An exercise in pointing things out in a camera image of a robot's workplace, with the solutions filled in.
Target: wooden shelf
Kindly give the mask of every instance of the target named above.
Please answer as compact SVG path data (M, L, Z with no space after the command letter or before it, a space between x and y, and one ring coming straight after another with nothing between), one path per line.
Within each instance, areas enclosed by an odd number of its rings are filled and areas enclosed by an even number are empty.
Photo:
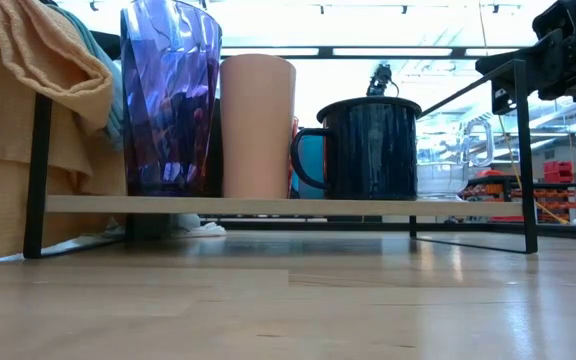
M515 216L521 203L288 200L49 195L49 213L199 213L223 215Z

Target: yellow cloth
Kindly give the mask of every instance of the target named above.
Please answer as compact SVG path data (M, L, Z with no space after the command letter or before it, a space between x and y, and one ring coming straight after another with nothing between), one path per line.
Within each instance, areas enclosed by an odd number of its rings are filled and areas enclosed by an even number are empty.
M59 13L36 0L0 0L0 256L18 252L23 240L36 92L54 101L49 192L125 193L123 154L99 131L112 102L111 73ZM47 228L54 236L45 245L76 232L62 223L73 231Z

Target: teal cloth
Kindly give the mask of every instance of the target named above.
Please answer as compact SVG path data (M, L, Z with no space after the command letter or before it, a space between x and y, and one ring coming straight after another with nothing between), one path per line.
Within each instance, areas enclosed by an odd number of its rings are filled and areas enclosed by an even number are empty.
M60 7L54 5L47 6L63 15L66 19L68 19L68 21L72 23L75 29L77 29L77 32L79 32L81 41L84 42L90 54L99 59L112 73L113 101L112 107L110 108L110 113L108 114L108 123L106 124L104 132L112 142L115 150L123 149L124 110L121 71L113 63L112 59L106 55L99 44L97 44L97 41L95 41L95 38L92 36L90 30L88 30L86 25L84 25L78 17Z

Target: navy enamel mug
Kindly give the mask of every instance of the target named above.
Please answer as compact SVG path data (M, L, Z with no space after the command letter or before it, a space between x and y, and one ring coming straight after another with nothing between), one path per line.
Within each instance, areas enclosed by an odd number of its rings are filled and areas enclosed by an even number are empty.
M414 200L417 197L416 103L369 96L328 105L317 114L322 129L303 129L291 146L295 172L323 189L327 199ZM305 136L324 142L324 180L302 165L299 143Z

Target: faceted plastic tumbler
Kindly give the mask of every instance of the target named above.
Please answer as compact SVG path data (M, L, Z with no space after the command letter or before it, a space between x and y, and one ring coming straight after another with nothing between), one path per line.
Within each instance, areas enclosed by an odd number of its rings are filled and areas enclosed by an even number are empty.
M129 195L206 192L221 28L174 0L137 0L121 12L124 155Z

